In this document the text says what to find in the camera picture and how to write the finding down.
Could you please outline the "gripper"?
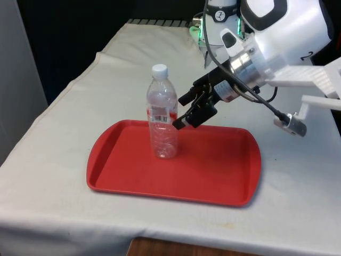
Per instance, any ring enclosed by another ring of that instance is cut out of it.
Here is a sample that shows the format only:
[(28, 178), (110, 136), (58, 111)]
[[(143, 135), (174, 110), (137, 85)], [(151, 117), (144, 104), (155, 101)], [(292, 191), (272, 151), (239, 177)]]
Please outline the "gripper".
[(178, 99), (178, 102), (185, 106), (195, 101), (203, 93), (209, 94), (208, 99), (198, 99), (179, 118), (173, 121), (172, 125), (177, 129), (186, 126), (199, 127), (204, 122), (217, 114), (215, 105), (220, 102), (231, 102), (240, 95), (233, 89), (232, 82), (226, 79), (225, 73), (213, 62), (207, 66), (208, 73), (193, 82), (187, 93)]

